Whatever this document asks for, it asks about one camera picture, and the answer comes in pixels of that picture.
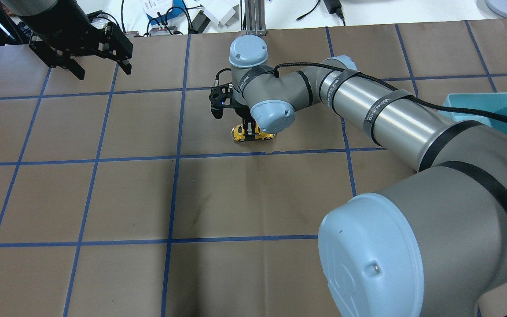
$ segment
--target teal bin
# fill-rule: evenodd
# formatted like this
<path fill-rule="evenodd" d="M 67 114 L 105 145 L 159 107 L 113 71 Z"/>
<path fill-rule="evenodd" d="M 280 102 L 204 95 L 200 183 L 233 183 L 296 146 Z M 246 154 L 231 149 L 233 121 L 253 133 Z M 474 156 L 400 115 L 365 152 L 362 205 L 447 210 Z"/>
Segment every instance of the teal bin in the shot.
<path fill-rule="evenodd" d="M 507 116 L 507 92 L 489 94 L 449 94 L 443 106 L 485 110 Z M 476 120 L 507 134 L 507 124 L 498 120 L 475 116 L 473 114 L 456 114 L 455 112 L 445 111 L 440 111 L 439 113 L 455 121 Z"/>

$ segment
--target power adapter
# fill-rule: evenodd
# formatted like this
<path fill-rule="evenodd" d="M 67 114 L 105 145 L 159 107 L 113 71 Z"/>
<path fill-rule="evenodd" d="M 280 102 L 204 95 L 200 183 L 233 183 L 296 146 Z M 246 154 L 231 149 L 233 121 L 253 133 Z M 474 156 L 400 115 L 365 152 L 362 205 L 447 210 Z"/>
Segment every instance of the power adapter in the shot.
<path fill-rule="evenodd" d="M 324 4 L 326 5 L 326 9 L 328 9 L 328 13 L 336 14 L 345 26 L 344 14 L 342 12 L 342 4 L 340 3 L 340 0 L 324 0 Z"/>
<path fill-rule="evenodd" d="M 193 28 L 196 28 L 195 34 L 203 33 L 203 31 L 205 30 L 205 28 L 207 28 L 207 25 L 209 24 L 210 21 L 211 20 L 205 15 L 205 12 L 203 10 L 200 10 L 192 22 Z"/>

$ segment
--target light blue joint cap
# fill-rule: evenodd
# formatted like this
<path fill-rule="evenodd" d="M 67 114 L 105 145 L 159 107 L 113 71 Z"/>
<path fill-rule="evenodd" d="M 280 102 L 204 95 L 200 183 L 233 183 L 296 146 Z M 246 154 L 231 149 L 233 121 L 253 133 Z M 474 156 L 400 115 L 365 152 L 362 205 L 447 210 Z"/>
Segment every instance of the light blue joint cap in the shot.
<path fill-rule="evenodd" d="M 325 60 L 329 60 L 329 59 L 337 60 L 338 62 L 344 64 L 344 66 L 346 66 L 350 70 L 357 70 L 356 63 L 354 63 L 352 61 L 352 58 L 350 58 L 349 56 L 340 55 L 340 56 L 336 56 L 336 57 L 326 58 Z"/>
<path fill-rule="evenodd" d="M 386 197 L 365 193 L 326 215 L 318 252 L 343 317 L 419 317 L 420 249 L 406 217 Z"/>
<path fill-rule="evenodd" d="M 294 108 L 283 100 L 265 100 L 251 108 L 253 119 L 265 133 L 278 133 L 294 122 Z"/>
<path fill-rule="evenodd" d="M 267 62 L 267 44 L 255 35 L 240 36 L 230 45 L 230 63 L 238 68 L 252 68 Z"/>

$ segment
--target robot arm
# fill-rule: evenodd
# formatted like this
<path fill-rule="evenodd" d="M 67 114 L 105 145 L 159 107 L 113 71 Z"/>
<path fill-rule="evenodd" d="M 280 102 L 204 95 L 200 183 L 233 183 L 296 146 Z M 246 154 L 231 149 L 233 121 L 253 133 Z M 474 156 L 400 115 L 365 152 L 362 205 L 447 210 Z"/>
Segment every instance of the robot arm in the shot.
<path fill-rule="evenodd" d="M 3 2 L 31 28 L 29 46 L 49 67 L 70 70 L 82 80 L 85 70 L 71 57 L 96 55 L 114 60 L 126 74 L 131 73 L 132 43 L 112 22 L 101 29 L 91 25 L 76 0 Z"/>
<path fill-rule="evenodd" d="M 344 317 L 474 317 L 507 282 L 507 136 L 454 122 L 360 74 L 347 56 L 278 77 L 256 36 L 231 45 L 232 107 L 277 133 L 323 102 L 419 173 L 354 197 L 320 226 L 320 260 Z M 221 117 L 220 98 L 211 110 Z"/>

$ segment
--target metal arm tube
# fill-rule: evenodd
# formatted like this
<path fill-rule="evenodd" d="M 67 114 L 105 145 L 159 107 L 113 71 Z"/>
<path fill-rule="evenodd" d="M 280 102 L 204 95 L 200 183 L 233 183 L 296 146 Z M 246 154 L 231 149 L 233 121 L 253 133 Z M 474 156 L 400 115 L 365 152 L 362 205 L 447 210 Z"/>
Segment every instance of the metal arm tube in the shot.
<path fill-rule="evenodd" d="M 326 102 L 330 84 L 340 74 L 328 75 L 320 88 L 320 98 Z M 336 92 L 336 112 L 363 130 L 364 118 L 378 99 L 390 90 L 365 78 L 353 77 Z M 380 113 L 375 122 L 375 139 L 404 162 L 418 170 L 431 143 L 455 121 L 427 110 L 407 99 L 392 102 Z"/>

